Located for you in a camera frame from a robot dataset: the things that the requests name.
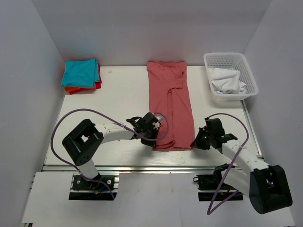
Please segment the salmon pink t-shirt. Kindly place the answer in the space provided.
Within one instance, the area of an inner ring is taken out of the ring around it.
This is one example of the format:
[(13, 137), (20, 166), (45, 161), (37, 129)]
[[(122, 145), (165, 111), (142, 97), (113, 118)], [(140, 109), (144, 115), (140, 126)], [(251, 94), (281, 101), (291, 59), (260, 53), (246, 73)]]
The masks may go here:
[(163, 114), (154, 151), (191, 150), (195, 127), (187, 86), (185, 62), (148, 62), (149, 109)]

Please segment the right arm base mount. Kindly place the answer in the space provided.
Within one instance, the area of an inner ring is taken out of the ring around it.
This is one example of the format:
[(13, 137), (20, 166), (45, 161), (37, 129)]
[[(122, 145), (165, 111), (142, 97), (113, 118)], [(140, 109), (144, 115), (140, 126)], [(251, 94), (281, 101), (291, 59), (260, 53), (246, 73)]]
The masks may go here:
[[(227, 169), (229, 165), (223, 164), (217, 166), (213, 173), (210, 175), (196, 175), (193, 178), (193, 182), (198, 185), (198, 200), (199, 201), (211, 201), (219, 182), (222, 179), (223, 171)], [(223, 201), (236, 192), (236, 189), (225, 183), (222, 184), (215, 201)]]

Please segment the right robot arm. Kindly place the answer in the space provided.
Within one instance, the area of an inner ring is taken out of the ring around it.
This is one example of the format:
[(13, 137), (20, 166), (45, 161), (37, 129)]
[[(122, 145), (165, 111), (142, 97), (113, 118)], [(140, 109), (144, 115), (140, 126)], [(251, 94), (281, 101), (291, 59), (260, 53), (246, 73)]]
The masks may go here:
[(269, 213), (293, 204), (290, 188), (284, 169), (279, 165), (270, 165), (251, 154), (233, 134), (225, 133), (218, 118), (205, 119), (205, 127), (192, 142), (191, 147), (201, 150), (214, 148), (231, 162), (217, 166), (212, 175), (197, 175), (193, 182), (199, 190), (214, 191), (207, 214), (217, 209), (215, 200), (220, 203), (247, 196), (254, 210), (259, 214)]

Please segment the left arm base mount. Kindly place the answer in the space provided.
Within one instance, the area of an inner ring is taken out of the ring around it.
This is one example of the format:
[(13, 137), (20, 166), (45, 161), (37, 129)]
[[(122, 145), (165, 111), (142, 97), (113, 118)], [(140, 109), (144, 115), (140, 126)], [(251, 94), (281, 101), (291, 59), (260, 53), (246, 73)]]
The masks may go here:
[[(100, 180), (108, 185), (114, 197), (117, 195), (119, 177), (101, 175)], [(69, 192), (71, 201), (113, 201), (108, 188), (102, 183), (89, 182), (80, 175), (73, 175)]]

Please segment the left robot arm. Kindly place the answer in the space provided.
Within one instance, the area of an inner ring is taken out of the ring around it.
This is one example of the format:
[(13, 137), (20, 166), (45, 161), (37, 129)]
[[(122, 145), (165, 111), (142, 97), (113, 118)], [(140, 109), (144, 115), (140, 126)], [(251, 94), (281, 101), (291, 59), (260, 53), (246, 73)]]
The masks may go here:
[(62, 140), (62, 145), (83, 175), (85, 185), (94, 189), (99, 186), (100, 177), (92, 158), (99, 146), (112, 141), (140, 139), (142, 144), (155, 147), (163, 120), (163, 116), (148, 112), (144, 117), (127, 119), (133, 127), (128, 130), (121, 123), (96, 125), (85, 119)]

